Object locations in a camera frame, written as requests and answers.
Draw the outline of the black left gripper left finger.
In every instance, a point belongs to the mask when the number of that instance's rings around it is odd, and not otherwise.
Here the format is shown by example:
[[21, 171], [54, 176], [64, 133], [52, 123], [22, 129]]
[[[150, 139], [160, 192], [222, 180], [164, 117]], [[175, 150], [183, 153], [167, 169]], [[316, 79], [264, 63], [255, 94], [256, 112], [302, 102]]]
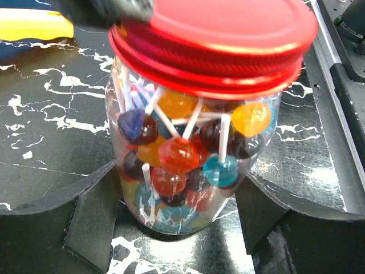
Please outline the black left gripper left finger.
[[115, 161], [1, 211], [1, 273], [106, 273], [121, 195]]

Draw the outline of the yellow plastic scoop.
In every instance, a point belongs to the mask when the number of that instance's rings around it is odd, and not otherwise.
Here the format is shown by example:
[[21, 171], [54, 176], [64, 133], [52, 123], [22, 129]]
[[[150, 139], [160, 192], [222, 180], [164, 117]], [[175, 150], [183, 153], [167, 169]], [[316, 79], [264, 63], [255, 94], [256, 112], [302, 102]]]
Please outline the yellow plastic scoop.
[[74, 25], [61, 13], [50, 10], [1, 8], [1, 39], [73, 38]]

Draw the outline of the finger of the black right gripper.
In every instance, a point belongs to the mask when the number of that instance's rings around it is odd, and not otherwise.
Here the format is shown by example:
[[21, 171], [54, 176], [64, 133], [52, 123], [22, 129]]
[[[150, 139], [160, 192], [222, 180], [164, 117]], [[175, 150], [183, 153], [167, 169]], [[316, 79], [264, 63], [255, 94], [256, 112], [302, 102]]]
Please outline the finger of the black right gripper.
[[148, 22], [153, 16], [151, 0], [58, 0], [60, 13], [75, 25], [109, 29], [125, 19]]

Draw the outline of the red jar lid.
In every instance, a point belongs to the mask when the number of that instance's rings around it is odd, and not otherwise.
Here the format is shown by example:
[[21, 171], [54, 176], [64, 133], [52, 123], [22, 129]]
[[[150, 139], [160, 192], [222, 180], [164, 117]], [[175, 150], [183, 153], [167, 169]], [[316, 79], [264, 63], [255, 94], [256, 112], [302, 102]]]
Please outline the red jar lid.
[[301, 1], [156, 1], [149, 23], [125, 20], [108, 37], [121, 61], [146, 79], [245, 100], [295, 81], [317, 29]]

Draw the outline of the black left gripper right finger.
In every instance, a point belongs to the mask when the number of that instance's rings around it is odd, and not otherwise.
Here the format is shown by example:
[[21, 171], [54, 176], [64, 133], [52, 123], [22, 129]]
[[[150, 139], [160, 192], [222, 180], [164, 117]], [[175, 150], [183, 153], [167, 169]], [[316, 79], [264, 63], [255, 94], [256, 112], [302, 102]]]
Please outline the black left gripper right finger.
[[364, 273], [364, 216], [248, 175], [236, 191], [256, 273]]

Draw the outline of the clear plastic jar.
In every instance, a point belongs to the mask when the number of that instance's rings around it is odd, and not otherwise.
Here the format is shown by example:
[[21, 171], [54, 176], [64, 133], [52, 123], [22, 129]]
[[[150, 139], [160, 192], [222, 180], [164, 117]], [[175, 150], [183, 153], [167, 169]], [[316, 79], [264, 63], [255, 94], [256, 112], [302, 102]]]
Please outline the clear plastic jar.
[[147, 228], [187, 235], [209, 225], [270, 142], [281, 94], [204, 98], [113, 60], [106, 113], [123, 199]]

